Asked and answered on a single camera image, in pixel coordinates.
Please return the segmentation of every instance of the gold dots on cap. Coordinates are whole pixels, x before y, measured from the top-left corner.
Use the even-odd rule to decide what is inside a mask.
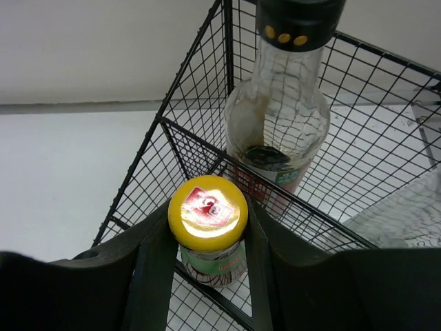
[[[289,33],[282,33],[277,38],[279,43],[287,43],[290,39],[291,39],[291,36],[289,35]]]
[[[273,39],[276,36],[276,31],[272,26],[265,26],[265,34],[268,38]]]
[[[308,36],[298,36],[294,39],[294,45],[295,46],[301,46],[304,45],[308,41]]]

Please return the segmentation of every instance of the bottle label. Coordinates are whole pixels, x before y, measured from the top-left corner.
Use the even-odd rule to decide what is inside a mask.
[[[269,181],[272,181],[281,188],[284,188],[286,191],[294,193],[296,188],[300,184],[303,176],[305,175],[310,163],[311,162],[307,162],[299,169],[286,170],[281,172],[262,170],[248,164],[247,166],[268,179]],[[253,178],[252,175],[246,174],[236,168],[235,177],[236,182],[238,182],[239,188],[246,191],[246,193],[252,195],[257,201],[261,203],[268,203],[270,198],[273,198],[273,200],[275,200],[274,202],[277,201],[276,205],[279,208],[287,206],[287,202],[282,203],[281,201],[284,199],[278,196],[278,194],[276,194],[275,192],[271,192],[271,190],[264,183],[259,181],[259,179],[257,178]]]
[[[188,219],[197,224],[223,228],[232,217],[234,208],[202,188],[195,187],[184,201],[182,209],[190,213]]]
[[[202,259],[181,246],[181,256],[184,261],[203,274],[220,275],[231,272],[241,265],[245,259],[245,246],[241,242],[230,255],[216,260]]]

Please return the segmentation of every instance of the white surface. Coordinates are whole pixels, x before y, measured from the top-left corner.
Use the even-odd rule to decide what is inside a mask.
[[[0,103],[162,99],[212,0],[0,3]],[[349,0],[339,30],[441,70],[441,1]]]
[[[0,250],[45,261],[92,245],[154,112],[0,116]]]

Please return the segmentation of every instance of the green label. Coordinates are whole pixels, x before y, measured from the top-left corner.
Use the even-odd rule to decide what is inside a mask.
[[[192,267],[203,274],[226,274],[237,268],[245,258],[245,246],[243,243],[229,256],[217,260],[204,260],[190,254],[188,250],[181,246],[182,259],[192,265]]]
[[[288,171],[288,172],[278,172],[274,183],[276,183],[279,186],[290,184],[297,179],[298,173],[299,173],[298,170]]]

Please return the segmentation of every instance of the metal wire grid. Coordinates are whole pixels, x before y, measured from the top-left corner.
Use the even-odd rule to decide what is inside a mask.
[[[167,324],[167,331],[244,330],[177,274],[174,275]]]
[[[234,176],[228,167],[231,162],[222,152],[222,111],[232,81],[238,83],[251,74],[258,37],[254,5],[238,0],[232,3],[233,7],[228,0],[216,0],[209,11],[157,120],[128,170],[95,245],[144,219],[187,178],[207,173]],[[231,43],[226,37],[229,31],[233,35]],[[234,66],[227,65],[231,60]],[[438,164],[433,153],[427,152],[428,147],[438,148],[434,145],[438,138],[423,141],[420,129],[432,130],[426,123],[439,106],[434,110],[422,104],[427,111],[424,119],[416,119],[409,107],[419,100],[421,89],[434,85],[439,78],[437,73],[337,34],[327,47],[320,88],[333,106],[333,118],[338,120],[331,124],[328,139],[297,194],[344,220]],[[410,129],[400,126],[401,121],[412,123],[408,125]],[[385,146],[383,141],[392,145]],[[398,153],[401,149],[406,150],[405,156]],[[247,185],[249,177],[240,179]],[[261,184],[276,193],[267,209],[271,212],[270,206],[274,205],[271,199],[285,201],[287,217],[280,221],[304,240],[329,252],[369,245],[325,213],[270,184]],[[168,330],[242,330],[190,287],[175,276]],[[246,277],[221,292],[251,314]]]
[[[233,1],[234,83],[252,75],[255,6]],[[325,48],[320,90],[331,127],[296,195],[344,221],[437,166],[440,73],[337,33]],[[425,110],[423,121],[412,107]],[[425,139],[426,133],[434,138]]]

